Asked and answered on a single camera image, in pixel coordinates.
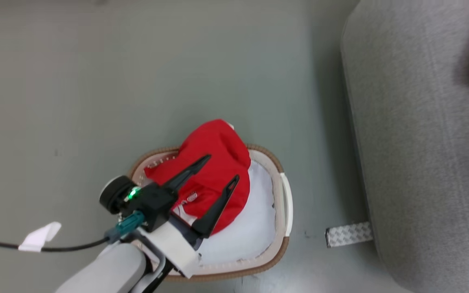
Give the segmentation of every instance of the connector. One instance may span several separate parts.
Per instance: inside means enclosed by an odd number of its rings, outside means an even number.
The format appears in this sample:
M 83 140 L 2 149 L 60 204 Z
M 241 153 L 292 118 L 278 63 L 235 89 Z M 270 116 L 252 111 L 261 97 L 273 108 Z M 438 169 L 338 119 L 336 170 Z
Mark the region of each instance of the connector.
M 115 243 L 122 236 L 133 232 L 136 228 L 142 225 L 143 222 L 144 214 L 139 211 L 134 211 L 134 213 L 126 217 L 126 219 L 117 223 L 114 228 L 106 231 L 104 236 L 109 238 L 108 243 Z

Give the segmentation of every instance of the laundry basket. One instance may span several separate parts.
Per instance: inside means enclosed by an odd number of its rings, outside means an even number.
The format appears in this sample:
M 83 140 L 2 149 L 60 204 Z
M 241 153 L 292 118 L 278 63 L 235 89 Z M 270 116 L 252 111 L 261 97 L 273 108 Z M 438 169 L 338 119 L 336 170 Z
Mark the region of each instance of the laundry basket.
M 166 280 L 170 281 L 197 281 L 206 282 L 228 278 L 239 278 L 266 271 L 276 265 L 282 258 L 292 229 L 292 194 L 289 180 L 283 172 L 279 160 L 266 148 L 258 145 L 248 144 L 251 160 L 261 165 L 270 175 L 272 180 L 272 200 L 275 213 L 276 229 L 275 238 L 261 254 L 255 258 L 238 259 L 213 265 L 200 265 L 192 278 L 187 279 L 173 271 Z M 162 148 L 149 152 L 135 162 L 128 173 L 128 177 L 136 184 L 142 185 L 145 180 L 144 168 L 157 165 L 161 162 L 171 160 L 178 155 L 177 148 Z

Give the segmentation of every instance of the gray sofa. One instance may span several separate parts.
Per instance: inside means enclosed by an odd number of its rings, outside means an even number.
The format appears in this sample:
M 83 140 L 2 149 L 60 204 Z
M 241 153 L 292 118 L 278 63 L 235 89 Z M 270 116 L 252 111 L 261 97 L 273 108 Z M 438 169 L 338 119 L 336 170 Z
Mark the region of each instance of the gray sofa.
M 469 292 L 469 0 L 362 0 L 342 57 L 381 260 L 411 291 Z

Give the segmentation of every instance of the red fabric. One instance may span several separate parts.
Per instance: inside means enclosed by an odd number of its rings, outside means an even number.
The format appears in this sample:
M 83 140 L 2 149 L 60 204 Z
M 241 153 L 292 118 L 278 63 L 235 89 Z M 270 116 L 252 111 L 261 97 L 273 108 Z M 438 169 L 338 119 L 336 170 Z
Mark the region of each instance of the red fabric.
M 238 174 L 240 181 L 213 230 L 213 233 L 216 233 L 234 221 L 249 197 L 248 169 L 251 158 L 244 142 L 229 124 L 223 120 L 214 120 L 201 125 L 181 145 L 177 158 L 165 161 L 155 168 L 145 168 L 144 171 L 147 178 L 163 184 L 207 154 L 210 154 L 211 158 L 202 170 L 180 189 L 175 206 L 197 193 L 197 198 L 184 202 L 183 207 L 187 214 L 201 218 L 220 197 L 227 183 Z

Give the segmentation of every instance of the gray floor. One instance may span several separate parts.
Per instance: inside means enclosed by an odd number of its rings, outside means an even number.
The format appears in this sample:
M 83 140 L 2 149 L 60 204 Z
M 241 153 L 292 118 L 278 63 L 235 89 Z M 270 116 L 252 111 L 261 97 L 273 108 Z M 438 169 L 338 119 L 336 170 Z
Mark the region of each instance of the gray floor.
M 366 219 L 339 38 L 357 0 L 0 0 L 0 240 L 50 221 L 52 245 L 114 222 L 99 191 L 143 152 L 224 118 L 284 165 L 289 249 L 271 270 L 159 292 L 405 292 L 372 243 L 327 249 Z M 50 292 L 93 259 L 0 250 L 0 292 Z

